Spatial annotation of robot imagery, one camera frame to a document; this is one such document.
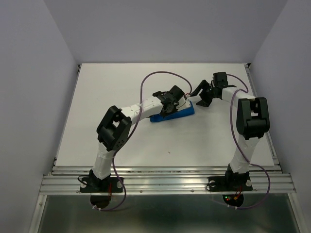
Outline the blue cloth napkin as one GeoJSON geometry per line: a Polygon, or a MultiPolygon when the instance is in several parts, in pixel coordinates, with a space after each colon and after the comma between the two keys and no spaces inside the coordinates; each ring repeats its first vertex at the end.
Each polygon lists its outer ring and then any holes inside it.
{"type": "Polygon", "coordinates": [[[166,117],[161,116],[160,114],[157,115],[153,115],[151,117],[149,117],[149,120],[151,123],[158,123],[158,122],[162,122],[162,121],[167,121],[167,120],[172,120],[172,119],[176,119],[176,118],[182,118],[182,117],[187,117],[187,116],[191,116],[195,114],[195,110],[193,107],[193,104],[191,102],[191,107],[187,108],[187,109],[183,109],[181,111],[177,111],[171,115],[168,115],[166,117]]]}

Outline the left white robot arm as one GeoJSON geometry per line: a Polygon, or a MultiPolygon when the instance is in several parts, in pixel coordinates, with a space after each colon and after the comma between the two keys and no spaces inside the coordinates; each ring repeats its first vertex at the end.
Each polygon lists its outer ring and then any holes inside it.
{"type": "Polygon", "coordinates": [[[174,85],[169,91],[155,92],[137,104],[123,108],[114,105],[107,110],[96,130],[99,147],[95,164],[89,172],[91,185],[97,191],[105,192],[110,186],[113,157],[128,141],[131,127],[153,115],[166,117],[178,112],[177,106],[184,95],[174,85]]]}

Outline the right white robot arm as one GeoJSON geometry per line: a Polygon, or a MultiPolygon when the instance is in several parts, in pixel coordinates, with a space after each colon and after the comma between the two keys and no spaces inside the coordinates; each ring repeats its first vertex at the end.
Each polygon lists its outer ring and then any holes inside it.
{"type": "Polygon", "coordinates": [[[238,88],[229,84],[226,72],[213,74],[211,82],[202,80],[190,96],[200,96],[197,105],[209,107],[213,99],[230,104],[230,130],[236,150],[224,176],[208,178],[207,189],[211,192],[251,191],[249,176],[255,147],[270,129],[268,103],[265,97],[249,94],[248,87],[238,88]]]}

